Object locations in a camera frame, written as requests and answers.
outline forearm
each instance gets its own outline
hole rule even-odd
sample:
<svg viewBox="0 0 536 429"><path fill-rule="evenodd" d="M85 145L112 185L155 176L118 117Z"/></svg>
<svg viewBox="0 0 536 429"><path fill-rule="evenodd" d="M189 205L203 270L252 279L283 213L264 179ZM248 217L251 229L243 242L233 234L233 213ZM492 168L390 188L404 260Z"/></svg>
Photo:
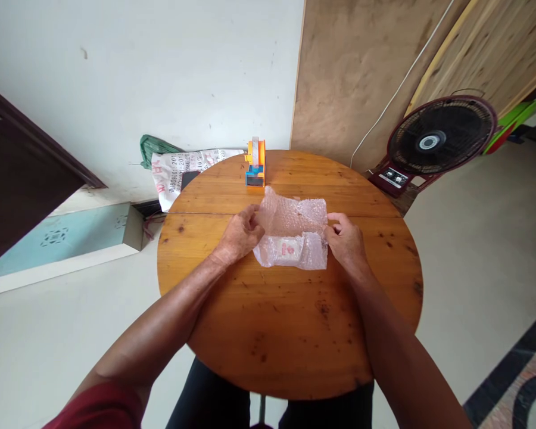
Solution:
<svg viewBox="0 0 536 429"><path fill-rule="evenodd" d="M351 270L373 374L401 427L468 428L451 388L367 264Z"/></svg>
<svg viewBox="0 0 536 429"><path fill-rule="evenodd" d="M188 341L202 304L225 270L222 262L207 257L117 339L72 398L112 380L133 387L146 402L155 379Z"/></svg>

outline dark wooden door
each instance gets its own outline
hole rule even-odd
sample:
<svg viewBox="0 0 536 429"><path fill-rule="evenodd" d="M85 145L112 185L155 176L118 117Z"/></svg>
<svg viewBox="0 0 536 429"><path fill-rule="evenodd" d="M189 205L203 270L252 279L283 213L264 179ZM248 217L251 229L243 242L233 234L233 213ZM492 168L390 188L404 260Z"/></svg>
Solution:
<svg viewBox="0 0 536 429"><path fill-rule="evenodd" d="M0 96L0 256L85 183L104 186Z"/></svg>

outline black pants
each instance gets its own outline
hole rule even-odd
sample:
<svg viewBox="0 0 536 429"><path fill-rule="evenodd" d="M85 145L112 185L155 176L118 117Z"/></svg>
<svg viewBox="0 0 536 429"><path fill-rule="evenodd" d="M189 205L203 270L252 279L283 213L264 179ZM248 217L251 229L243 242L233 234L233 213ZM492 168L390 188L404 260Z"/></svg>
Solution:
<svg viewBox="0 0 536 429"><path fill-rule="evenodd" d="M280 429L371 428L373 382L342 396L289 401ZM248 429L250 392L209 370L195 358L167 429Z"/></svg>

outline white power cord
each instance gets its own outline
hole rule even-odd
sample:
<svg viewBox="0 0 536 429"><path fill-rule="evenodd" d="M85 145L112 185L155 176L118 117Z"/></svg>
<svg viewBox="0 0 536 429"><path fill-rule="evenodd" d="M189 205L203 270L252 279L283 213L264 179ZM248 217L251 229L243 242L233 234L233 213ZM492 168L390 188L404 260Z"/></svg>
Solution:
<svg viewBox="0 0 536 429"><path fill-rule="evenodd" d="M435 35L435 33L437 32L438 28L440 27L442 21L445 19L445 16L447 16L447 13L448 11L450 10L451 6L453 5L454 3L454 0L451 0L451 2L448 4L447 6L447 9L445 10L445 13L442 15L441 19L439 19L439 22L437 23L437 25L435 26L433 32L431 33L429 39L427 39L427 41L425 42L425 46L423 46L423 49L421 49L421 52L419 53L419 55L417 55L417 58L415 58L413 64L411 64L411 67L409 68L409 71L407 72L407 74L405 75L405 77L403 78L403 80L401 81L401 84L399 85L399 88L397 88L397 90L395 91L395 94L393 94L393 97L391 97L391 99L389 100L389 102L387 103L387 105L385 106L385 108L383 109L383 112L381 112L381 114L379 115L379 118L377 119L377 121L375 121L375 123L373 124L373 126L369 129L369 131L365 134L365 136L363 136L362 140L359 142L359 145L357 145L357 148L353 151L353 154L351 155L351 160L350 160L350 168L353 164L353 157L356 155L356 152L359 150L359 148L362 146L363 144L363 141L367 138L367 136L369 135L369 133L371 133L371 131L373 130L373 128L375 128L375 126L379 123L379 121L381 120L381 118L383 118L383 115L385 114L385 112L387 111L387 109L389 108L389 105L391 105L391 101L393 101L393 99L397 96L397 94L399 93L399 90L401 89L401 87L403 86L403 84L405 83L405 81L407 80L407 77L409 76L409 74L411 73L411 70L413 70L413 67L415 66L415 64L417 64L417 61L419 61L419 58L421 57L421 55L423 55L423 52L425 52L425 49L426 47L429 45L431 39L433 38L433 36Z"/></svg>

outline red sleeve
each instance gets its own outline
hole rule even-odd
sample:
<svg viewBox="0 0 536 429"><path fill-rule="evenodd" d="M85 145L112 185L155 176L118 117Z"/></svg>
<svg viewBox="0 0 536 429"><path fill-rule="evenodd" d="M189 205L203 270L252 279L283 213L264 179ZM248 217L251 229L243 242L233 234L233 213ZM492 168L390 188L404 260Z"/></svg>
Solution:
<svg viewBox="0 0 536 429"><path fill-rule="evenodd" d="M44 429L140 429L143 411L134 390L109 381L81 392Z"/></svg>

